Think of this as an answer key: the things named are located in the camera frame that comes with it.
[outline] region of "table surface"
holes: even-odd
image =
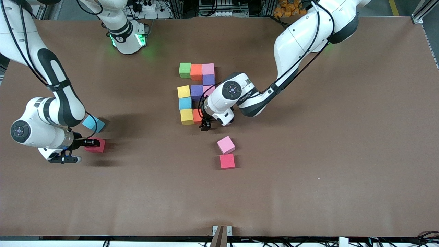
[[[215,63],[217,81],[276,79],[270,19],[154,22],[122,55],[99,22],[42,21],[87,110],[108,122],[103,154],[52,164],[9,134],[28,100],[51,93],[11,63],[0,87],[0,235],[415,236],[439,228],[439,84],[409,17],[360,18],[255,118],[205,133],[179,120],[180,62]],[[83,135],[91,131],[79,125]],[[216,141],[231,136],[237,168]]]

